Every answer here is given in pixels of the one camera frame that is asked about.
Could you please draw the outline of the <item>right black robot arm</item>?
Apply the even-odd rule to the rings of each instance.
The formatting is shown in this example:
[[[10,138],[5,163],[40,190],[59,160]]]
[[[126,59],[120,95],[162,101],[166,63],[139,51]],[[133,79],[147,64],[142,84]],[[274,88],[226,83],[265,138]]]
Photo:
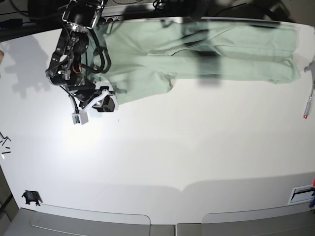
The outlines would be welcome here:
[[[96,88],[88,79],[90,74],[109,70],[111,59],[106,47],[101,47],[94,31],[102,15],[105,0],[72,0],[63,15],[63,29],[51,62],[46,70],[49,81],[62,88],[69,96],[76,113],[89,105],[100,113],[113,112],[115,103],[109,87]],[[86,55],[90,39],[94,40],[96,52],[100,56],[100,66],[88,66],[81,62]]]

